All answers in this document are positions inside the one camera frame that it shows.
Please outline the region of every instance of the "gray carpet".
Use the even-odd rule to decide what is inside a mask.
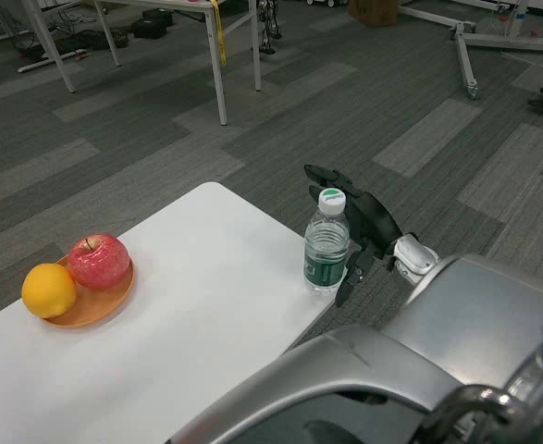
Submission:
[[[416,7],[498,20],[445,0]],[[315,210],[306,163],[347,173],[440,255],[482,253],[543,277],[543,115],[525,104],[543,83],[541,55],[471,49],[471,101],[446,27],[400,17],[368,29],[344,7],[280,8],[284,38],[263,56],[262,92],[248,29],[228,39],[226,128],[201,23],[176,16],[165,38],[132,39],[122,68],[106,51],[68,61],[75,94],[55,68],[17,74],[23,61],[0,43],[0,310],[28,269],[89,229],[120,234],[208,180],[303,234]],[[109,20],[137,16],[127,6]],[[529,26],[543,35],[543,19]],[[306,339],[380,327],[403,297],[377,267]]]

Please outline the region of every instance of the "plate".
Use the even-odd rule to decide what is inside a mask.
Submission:
[[[63,257],[58,264],[68,266],[68,257]],[[123,278],[110,289],[92,290],[76,282],[78,297],[74,306],[65,313],[44,319],[52,326],[62,328],[84,327],[94,324],[113,313],[130,295],[135,282],[135,266],[130,259],[130,266]]]

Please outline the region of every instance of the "plastic bottle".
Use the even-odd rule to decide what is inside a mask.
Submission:
[[[318,210],[306,228],[304,280],[315,293],[336,292],[345,274],[349,223],[344,209],[343,191],[323,190],[318,196]]]

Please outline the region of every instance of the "white table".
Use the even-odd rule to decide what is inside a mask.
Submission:
[[[137,281],[117,316],[0,312],[0,443],[163,444],[332,303],[303,285],[303,239],[215,183],[120,239]]]
[[[218,0],[219,4],[224,3],[226,0]],[[64,5],[58,8],[49,11],[49,13],[55,13],[55,11],[67,7],[72,7],[79,3],[80,0],[73,1],[68,5]],[[257,91],[261,91],[261,65],[259,59],[259,34],[258,34],[258,24],[257,24],[257,14],[256,14],[256,0],[248,0],[249,2],[249,12],[238,18],[234,23],[226,27],[224,35],[230,34],[232,31],[237,29],[240,25],[246,23],[247,21],[251,24],[251,41],[253,47],[253,69],[254,69],[254,88]],[[56,45],[49,33],[47,24],[44,19],[44,13],[39,6],[39,3],[36,0],[22,0],[22,3],[27,10],[27,13],[31,17],[32,26],[36,31],[41,44],[45,52],[49,55],[49,58],[56,62],[57,68],[66,83],[66,87],[71,93],[76,91],[73,82],[69,74],[66,72],[64,67],[62,57],[59,56],[57,52]],[[205,14],[205,23],[207,26],[207,38],[209,41],[209,52],[212,58],[212,67],[214,70],[214,84],[216,86],[216,97],[217,97],[217,108],[219,112],[219,121],[222,125],[228,123],[226,117],[226,102],[224,100],[224,85],[222,84],[222,73],[220,70],[220,52],[219,52],[219,41],[217,39],[216,31],[216,18],[214,13],[214,7],[209,0],[197,0],[195,2],[190,2],[189,0],[117,0],[117,3],[124,3],[127,5],[136,5],[136,6],[145,6],[145,7],[162,7],[164,9],[178,9],[183,11],[191,12],[201,12]],[[113,60],[115,65],[118,67],[121,66],[119,62],[117,48],[113,41],[113,36],[111,31],[108,28],[106,23],[105,14],[103,14],[103,7],[99,0],[94,0],[94,5],[96,6],[96,11],[98,13],[98,18],[103,26],[103,30],[106,34],[106,39],[108,40],[111,53],[113,54]]]

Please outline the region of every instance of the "orange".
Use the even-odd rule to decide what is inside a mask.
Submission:
[[[76,301],[76,283],[60,264],[35,266],[22,284],[22,301],[39,317],[55,317],[69,310]]]

